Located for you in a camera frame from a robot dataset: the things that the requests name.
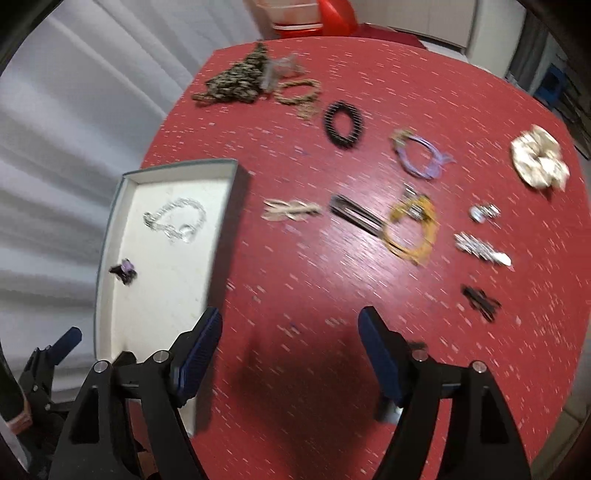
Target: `white curtain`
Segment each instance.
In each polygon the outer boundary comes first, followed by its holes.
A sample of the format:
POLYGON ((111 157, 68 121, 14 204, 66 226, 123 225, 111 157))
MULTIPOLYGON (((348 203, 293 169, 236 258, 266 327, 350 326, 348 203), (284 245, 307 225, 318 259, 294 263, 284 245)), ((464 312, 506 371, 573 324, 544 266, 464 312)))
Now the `white curtain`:
POLYGON ((64 0, 17 51, 0 76, 0 340, 15 375, 76 325, 54 390, 79 387, 121 174, 213 50, 259 37, 242 0, 64 0))

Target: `blue object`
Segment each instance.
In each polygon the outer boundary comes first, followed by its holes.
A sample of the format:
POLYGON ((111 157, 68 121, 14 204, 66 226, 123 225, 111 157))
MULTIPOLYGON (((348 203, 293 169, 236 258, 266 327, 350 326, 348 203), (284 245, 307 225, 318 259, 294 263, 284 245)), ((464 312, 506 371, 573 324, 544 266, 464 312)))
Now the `blue object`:
POLYGON ((373 307, 365 307, 359 312, 358 329, 382 393, 400 406, 405 395, 400 385, 399 363, 387 344, 388 335, 393 332, 388 330, 373 307))
POLYGON ((171 381, 179 405, 197 395, 197 390, 213 358, 222 336, 222 315, 216 308, 208 307, 189 336, 183 340, 192 342, 186 355, 175 352, 171 366, 171 381))
POLYGON ((566 88, 566 74, 556 65, 550 65, 542 83, 534 93, 534 98, 545 102, 548 108, 552 110, 560 95, 566 88))
POLYGON ((48 348, 47 359, 57 366, 68 354, 82 341, 82 332, 78 327, 71 327, 58 340, 48 348))

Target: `silver hair clip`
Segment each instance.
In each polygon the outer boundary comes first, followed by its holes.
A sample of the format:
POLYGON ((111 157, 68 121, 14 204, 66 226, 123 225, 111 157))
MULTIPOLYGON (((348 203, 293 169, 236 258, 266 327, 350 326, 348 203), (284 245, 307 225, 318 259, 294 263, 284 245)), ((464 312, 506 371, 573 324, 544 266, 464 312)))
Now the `silver hair clip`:
POLYGON ((509 255, 502 252, 498 252, 495 248, 482 240, 478 240, 472 235, 468 235, 464 232, 455 233, 456 247, 464 252, 475 255, 488 262, 498 263, 506 267, 511 266, 511 259, 509 255))

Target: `red object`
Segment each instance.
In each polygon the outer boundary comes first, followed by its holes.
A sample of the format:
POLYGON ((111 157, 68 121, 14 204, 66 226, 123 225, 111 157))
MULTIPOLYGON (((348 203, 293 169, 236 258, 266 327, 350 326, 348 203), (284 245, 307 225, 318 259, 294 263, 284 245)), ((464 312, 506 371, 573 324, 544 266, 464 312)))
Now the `red object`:
POLYGON ((357 30, 355 10, 347 0, 318 0, 326 37, 348 37, 357 30))
MULTIPOLYGON (((371 479, 394 430, 373 420, 378 383, 357 333, 358 312, 372 304, 438 361, 485 361, 533 458, 570 392, 591 300, 587 194, 566 127, 507 82, 437 53, 347 37, 268 45, 273 58, 305 53, 304 67, 322 82, 322 107, 352 103, 365 131, 343 151, 321 115, 301 121, 295 107, 272 99, 196 106, 190 94, 244 58, 249 44, 214 53, 146 154, 144 167, 237 158, 252 175, 220 306, 212 418, 193 439, 208 476, 371 479), (509 143, 532 124, 560 143, 571 172, 564 193, 531 190, 514 171, 509 143), (396 162, 388 137, 405 127, 456 159, 440 180, 414 179, 396 162), (431 197, 440 222, 423 268, 328 211, 306 222, 261 219, 266 198, 326 206, 332 193, 386 216, 403 182, 431 197), (500 208, 501 229, 468 217, 472 204, 487 202, 500 208), (509 254, 515 271, 458 251, 458 231, 509 254), (496 323, 469 307, 461 284, 501 302, 496 323)), ((417 167, 428 162, 419 145, 407 148, 417 167)), ((411 220, 398 232, 419 235, 411 220)), ((449 418, 447 405, 440 418, 449 418)), ((436 475, 445 428, 436 428, 425 479, 436 475)))
POLYGON ((279 30, 275 29, 275 33, 281 38, 302 38, 302 37, 319 37, 322 36, 322 27, 320 28, 303 28, 297 30, 279 30))
POLYGON ((422 48, 426 50, 427 47, 421 43, 416 35, 411 33, 396 32, 391 28, 378 27, 377 25, 370 25, 363 23, 355 30, 351 37, 361 38, 375 38, 376 40, 393 41, 396 43, 402 43, 403 45, 409 45, 411 47, 422 48))

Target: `black elastic hair band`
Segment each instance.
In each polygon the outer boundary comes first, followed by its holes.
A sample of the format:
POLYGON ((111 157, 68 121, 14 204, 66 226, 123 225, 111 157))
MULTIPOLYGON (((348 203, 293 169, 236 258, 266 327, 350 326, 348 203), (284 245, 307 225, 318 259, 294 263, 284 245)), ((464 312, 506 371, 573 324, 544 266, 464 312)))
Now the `black elastic hair band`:
POLYGON ((324 114, 324 128, 326 130, 326 135, 328 135, 330 141, 334 143, 334 145, 341 148, 351 148, 357 143, 361 136, 363 118, 361 117, 359 110, 353 105, 340 100, 329 105, 326 109, 326 113, 324 114), (339 135, 335 130, 333 120, 338 112, 344 112, 353 122, 353 130, 351 130, 348 137, 339 135))

